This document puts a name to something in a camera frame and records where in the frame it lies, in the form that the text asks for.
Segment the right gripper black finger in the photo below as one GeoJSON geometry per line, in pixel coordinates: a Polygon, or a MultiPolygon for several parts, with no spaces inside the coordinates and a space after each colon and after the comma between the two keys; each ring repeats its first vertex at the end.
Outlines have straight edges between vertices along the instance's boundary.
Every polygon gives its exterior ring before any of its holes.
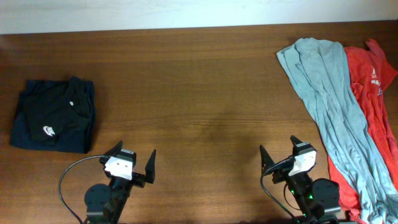
{"type": "Polygon", "coordinates": [[[274,172],[275,163],[263,145],[259,146],[261,154],[261,174],[270,175],[274,172]]]}
{"type": "Polygon", "coordinates": [[[294,146],[299,146],[303,143],[300,139],[298,139],[294,135],[291,135],[290,140],[294,146]]]}

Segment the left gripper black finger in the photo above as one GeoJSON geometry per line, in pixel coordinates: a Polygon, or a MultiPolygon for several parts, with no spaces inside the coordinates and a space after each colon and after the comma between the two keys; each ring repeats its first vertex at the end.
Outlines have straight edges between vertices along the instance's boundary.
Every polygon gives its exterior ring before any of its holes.
{"type": "Polygon", "coordinates": [[[155,181],[155,157],[156,150],[154,149],[145,167],[145,181],[150,184],[153,184],[155,181]]]}
{"type": "Polygon", "coordinates": [[[104,156],[107,157],[116,156],[117,154],[119,154],[122,148],[123,148],[123,141],[119,141],[117,145],[115,145],[113,148],[105,152],[104,156]]]}

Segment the light blue grey t-shirt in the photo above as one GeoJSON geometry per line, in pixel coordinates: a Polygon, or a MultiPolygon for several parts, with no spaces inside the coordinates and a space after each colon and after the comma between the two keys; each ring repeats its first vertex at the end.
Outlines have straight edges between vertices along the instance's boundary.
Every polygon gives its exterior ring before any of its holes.
{"type": "Polygon", "coordinates": [[[316,122],[331,163],[358,194],[360,220],[397,223],[397,189],[351,90],[343,46],[304,38],[277,58],[316,122]]]}

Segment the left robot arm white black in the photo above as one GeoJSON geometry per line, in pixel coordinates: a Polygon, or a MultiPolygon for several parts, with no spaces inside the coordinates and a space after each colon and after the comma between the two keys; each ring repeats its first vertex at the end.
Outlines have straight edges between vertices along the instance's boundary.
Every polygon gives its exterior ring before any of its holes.
{"type": "Polygon", "coordinates": [[[136,153],[124,149],[122,141],[104,153],[99,162],[110,182],[95,184],[86,191],[86,222],[117,224],[132,188],[155,182],[155,157],[156,150],[153,150],[145,173],[140,174],[133,171],[136,153]]]}

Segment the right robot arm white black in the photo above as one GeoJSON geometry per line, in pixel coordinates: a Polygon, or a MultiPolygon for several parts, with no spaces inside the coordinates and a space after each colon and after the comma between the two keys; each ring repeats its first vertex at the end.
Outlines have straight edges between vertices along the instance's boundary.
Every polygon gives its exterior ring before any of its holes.
{"type": "Polygon", "coordinates": [[[285,159],[274,162],[263,145],[259,146],[261,155],[260,183],[263,191],[280,208],[290,215],[293,224],[300,223],[338,223],[336,215],[340,213],[340,186],[330,179],[312,180],[309,172],[315,167],[317,150],[309,143],[292,135],[292,154],[285,159]],[[296,217],[283,206],[265,187],[264,178],[272,176],[272,182],[285,184],[294,197],[302,215],[296,217]]]}

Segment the folded black Nike garment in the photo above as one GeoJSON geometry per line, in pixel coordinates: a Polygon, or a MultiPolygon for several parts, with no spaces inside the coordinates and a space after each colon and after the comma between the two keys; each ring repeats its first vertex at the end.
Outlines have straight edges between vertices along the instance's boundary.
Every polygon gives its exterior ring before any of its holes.
{"type": "Polygon", "coordinates": [[[94,83],[27,80],[19,93],[10,145],[38,151],[86,154],[96,119],[94,83]]]}

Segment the red t-shirt with print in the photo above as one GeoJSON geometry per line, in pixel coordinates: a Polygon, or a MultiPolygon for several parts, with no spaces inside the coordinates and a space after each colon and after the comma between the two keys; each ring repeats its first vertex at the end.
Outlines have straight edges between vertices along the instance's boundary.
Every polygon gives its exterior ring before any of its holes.
{"type": "Polygon", "coordinates": [[[367,49],[345,47],[351,90],[368,122],[368,133],[379,150],[392,182],[397,187],[397,141],[389,124],[383,91],[397,76],[385,52],[374,39],[367,49]]]}

